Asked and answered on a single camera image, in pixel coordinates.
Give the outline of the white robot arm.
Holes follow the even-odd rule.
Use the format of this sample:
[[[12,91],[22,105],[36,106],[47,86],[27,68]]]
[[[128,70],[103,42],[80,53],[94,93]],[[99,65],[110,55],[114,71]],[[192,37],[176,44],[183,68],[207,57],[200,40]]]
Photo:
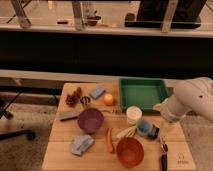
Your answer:
[[[162,117],[160,136],[165,136],[190,111],[213,122],[213,79],[198,77],[179,81],[173,94],[153,108]]]

